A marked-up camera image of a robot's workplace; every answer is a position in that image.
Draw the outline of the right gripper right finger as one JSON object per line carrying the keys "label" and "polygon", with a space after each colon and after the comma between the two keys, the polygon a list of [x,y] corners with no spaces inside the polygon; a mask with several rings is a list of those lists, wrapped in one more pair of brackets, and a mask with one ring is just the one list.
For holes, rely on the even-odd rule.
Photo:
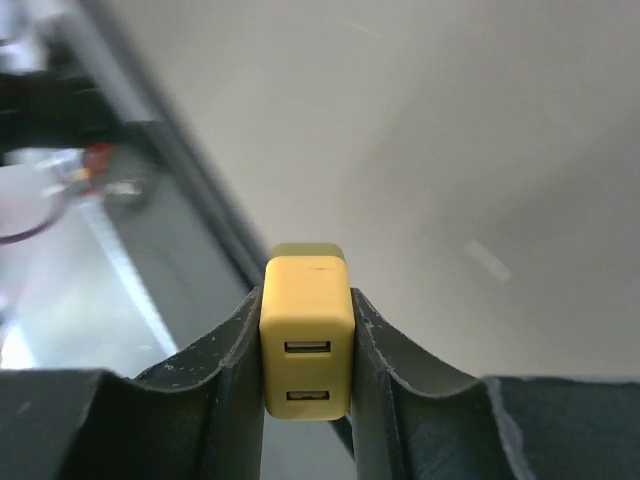
{"label": "right gripper right finger", "polygon": [[423,350],[359,290],[352,430],[361,479],[635,479],[635,379],[476,378]]}

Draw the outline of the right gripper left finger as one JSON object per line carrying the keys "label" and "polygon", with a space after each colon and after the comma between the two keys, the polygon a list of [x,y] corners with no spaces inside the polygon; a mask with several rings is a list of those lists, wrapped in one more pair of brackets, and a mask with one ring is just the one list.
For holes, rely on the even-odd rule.
{"label": "right gripper left finger", "polygon": [[1,374],[5,479],[255,479],[264,400],[261,293],[136,378],[101,369]]}

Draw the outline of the yellow USB charger plug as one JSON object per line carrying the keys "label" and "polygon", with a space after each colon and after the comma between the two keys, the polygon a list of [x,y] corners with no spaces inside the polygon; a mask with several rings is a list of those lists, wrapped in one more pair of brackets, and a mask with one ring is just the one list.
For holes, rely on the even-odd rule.
{"label": "yellow USB charger plug", "polygon": [[284,243],[268,261],[259,320],[267,412],[332,421],[350,408],[355,315],[344,254],[333,243]]}

